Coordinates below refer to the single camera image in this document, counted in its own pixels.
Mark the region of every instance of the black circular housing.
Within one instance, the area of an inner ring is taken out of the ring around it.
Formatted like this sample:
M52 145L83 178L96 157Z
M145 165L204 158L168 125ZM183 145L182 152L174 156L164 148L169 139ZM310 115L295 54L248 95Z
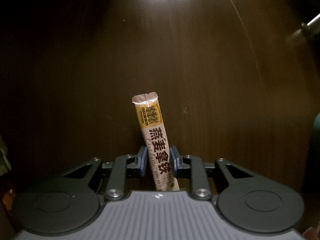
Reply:
M240 179L220 193L220 213L233 225L258 234L294 228L304 203L293 189L263 177Z
M52 178L19 194L12 210L30 232L63 234L91 222L100 210L100 200L79 179Z

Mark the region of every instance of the gray ribbed cover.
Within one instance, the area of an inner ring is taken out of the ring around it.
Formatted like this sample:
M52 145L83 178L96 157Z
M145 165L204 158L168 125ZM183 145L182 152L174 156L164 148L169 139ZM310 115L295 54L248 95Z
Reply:
M108 203L89 226L65 236L38 236L21 231L17 240L302 240L290 231L254 236L230 226L208 201L187 192L133 191L129 198Z

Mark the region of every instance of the yellow label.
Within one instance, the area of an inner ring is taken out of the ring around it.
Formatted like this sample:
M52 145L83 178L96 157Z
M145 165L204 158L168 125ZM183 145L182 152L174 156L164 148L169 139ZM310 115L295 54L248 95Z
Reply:
M159 103L136 105L137 116L141 129L163 124Z

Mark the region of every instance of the dark wooden surface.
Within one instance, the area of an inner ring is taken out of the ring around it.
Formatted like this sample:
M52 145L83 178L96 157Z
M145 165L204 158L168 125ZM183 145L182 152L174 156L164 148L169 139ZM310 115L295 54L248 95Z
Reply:
M5 208L0 202L0 240L11 239L14 236L14 231L9 223L7 214L5 213Z
M287 3L0 0L0 133L17 187L135 154L131 98L155 91L181 154L300 190L319 75L307 44L286 43L300 25Z

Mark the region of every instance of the coffee stick packet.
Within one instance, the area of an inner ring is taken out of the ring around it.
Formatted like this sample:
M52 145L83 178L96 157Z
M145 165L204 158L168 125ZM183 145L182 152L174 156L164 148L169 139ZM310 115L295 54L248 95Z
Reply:
M155 92L132 98L144 141L148 147L148 158L156 190L179 190L177 179L170 166L170 150L164 129L158 95Z

